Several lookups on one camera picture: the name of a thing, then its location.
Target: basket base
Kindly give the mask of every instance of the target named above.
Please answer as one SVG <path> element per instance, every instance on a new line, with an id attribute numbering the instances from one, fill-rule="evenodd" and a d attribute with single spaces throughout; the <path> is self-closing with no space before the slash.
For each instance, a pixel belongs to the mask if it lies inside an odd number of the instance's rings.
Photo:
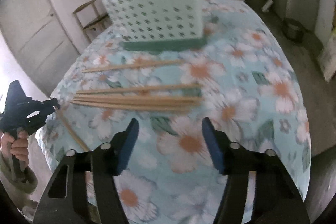
<path id="1" fill-rule="evenodd" d="M 197 50 L 207 44 L 206 37 L 181 40 L 147 41 L 147 42 L 127 42 L 122 43 L 122 47 L 127 51 L 181 52 L 186 50 Z"/>

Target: person's arm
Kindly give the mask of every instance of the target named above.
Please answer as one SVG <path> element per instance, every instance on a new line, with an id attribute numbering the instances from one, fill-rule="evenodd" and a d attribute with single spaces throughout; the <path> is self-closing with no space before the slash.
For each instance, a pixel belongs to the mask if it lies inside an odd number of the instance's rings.
<path id="1" fill-rule="evenodd" d="M 0 180 L 4 185 L 8 195 L 17 206 L 22 209 L 28 199 L 28 195 L 31 194 L 37 185 L 37 179 L 34 172 L 28 167 L 28 134 L 25 131 L 20 132 L 19 139 L 14 138 L 5 133 L 1 137 L 0 148 Z M 11 149 L 7 148 L 7 143 L 12 143 Z M 26 164 L 25 175 L 26 181 L 15 182 L 11 179 L 11 169 L 8 164 L 8 159 L 11 155 L 15 155 L 16 158 L 22 160 Z"/>

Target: perforated basket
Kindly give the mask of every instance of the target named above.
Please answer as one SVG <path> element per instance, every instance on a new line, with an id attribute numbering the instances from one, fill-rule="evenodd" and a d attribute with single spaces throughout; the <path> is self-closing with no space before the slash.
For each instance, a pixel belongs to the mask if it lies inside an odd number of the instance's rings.
<path id="1" fill-rule="evenodd" d="M 205 44 L 202 0 L 103 0 L 132 51 L 181 51 Z"/>

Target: human hand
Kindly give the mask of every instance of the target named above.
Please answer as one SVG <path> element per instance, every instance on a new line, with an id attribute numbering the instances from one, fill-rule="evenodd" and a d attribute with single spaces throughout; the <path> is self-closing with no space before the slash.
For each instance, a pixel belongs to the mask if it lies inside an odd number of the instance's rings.
<path id="1" fill-rule="evenodd" d="M 25 163 L 25 168 L 28 166 L 28 133 L 21 131 L 19 138 L 15 140 L 9 133 L 4 133 L 1 137 L 2 156 L 8 162 L 9 157 L 14 155 L 17 159 Z M 8 143 L 12 143 L 11 149 L 7 147 Z"/>

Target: sleeve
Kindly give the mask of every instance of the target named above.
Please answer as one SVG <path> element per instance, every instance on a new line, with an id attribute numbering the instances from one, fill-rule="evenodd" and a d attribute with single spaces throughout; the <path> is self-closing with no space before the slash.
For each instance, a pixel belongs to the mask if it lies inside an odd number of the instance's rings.
<path id="1" fill-rule="evenodd" d="M 26 168 L 25 175 L 26 182 L 15 182 L 11 179 L 11 169 L 3 158 L 0 149 L 0 180 L 8 195 L 19 209 L 22 209 L 25 205 L 28 195 L 34 192 L 38 182 L 36 175 L 29 167 Z"/>

